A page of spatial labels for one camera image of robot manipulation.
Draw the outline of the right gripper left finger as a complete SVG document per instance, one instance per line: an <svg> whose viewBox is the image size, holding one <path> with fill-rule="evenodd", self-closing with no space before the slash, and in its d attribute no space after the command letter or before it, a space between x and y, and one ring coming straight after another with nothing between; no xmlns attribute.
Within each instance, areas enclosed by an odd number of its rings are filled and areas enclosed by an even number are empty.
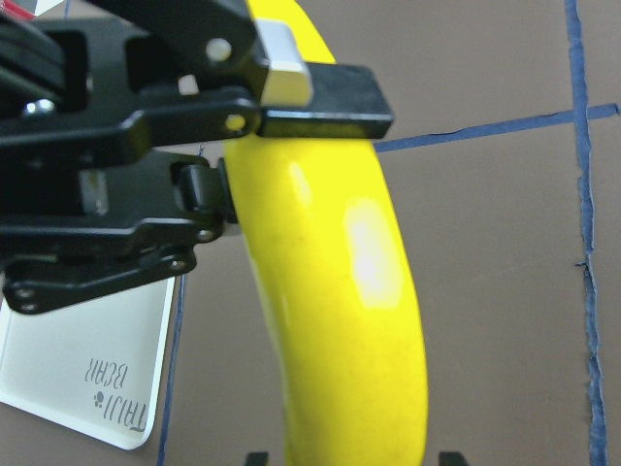
<svg viewBox="0 0 621 466"><path fill-rule="evenodd" d="M245 466L268 466L268 453L266 451L252 451L245 457Z"/></svg>

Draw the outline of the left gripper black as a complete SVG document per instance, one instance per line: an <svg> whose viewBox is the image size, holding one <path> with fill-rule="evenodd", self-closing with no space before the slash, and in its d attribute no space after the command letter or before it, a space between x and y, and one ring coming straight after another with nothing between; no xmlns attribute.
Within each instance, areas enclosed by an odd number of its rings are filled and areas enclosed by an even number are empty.
<svg viewBox="0 0 621 466"><path fill-rule="evenodd" d="M195 246L238 220L223 161L153 151L134 163L146 137L122 40L145 29L146 5L100 8L106 17L84 20L1 15L2 292L26 315L188 273ZM99 214L79 175L106 168Z"/></svg>

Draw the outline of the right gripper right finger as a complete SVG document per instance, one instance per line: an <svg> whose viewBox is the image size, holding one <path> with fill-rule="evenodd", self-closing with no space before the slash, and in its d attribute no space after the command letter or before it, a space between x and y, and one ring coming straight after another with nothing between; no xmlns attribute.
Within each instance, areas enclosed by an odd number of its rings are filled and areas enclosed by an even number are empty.
<svg viewBox="0 0 621 466"><path fill-rule="evenodd" d="M466 466L466 458L460 451L441 451L438 457L439 466Z"/></svg>

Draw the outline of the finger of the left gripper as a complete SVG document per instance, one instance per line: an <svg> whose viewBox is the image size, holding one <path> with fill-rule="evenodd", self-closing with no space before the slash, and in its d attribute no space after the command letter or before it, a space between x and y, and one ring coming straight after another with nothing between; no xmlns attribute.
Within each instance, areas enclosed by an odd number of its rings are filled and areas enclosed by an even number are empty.
<svg viewBox="0 0 621 466"><path fill-rule="evenodd" d="M142 157L247 134L372 140L393 122L374 73L303 55L291 17L259 19L246 1L142 2L146 27L123 38L120 68Z"/></svg>

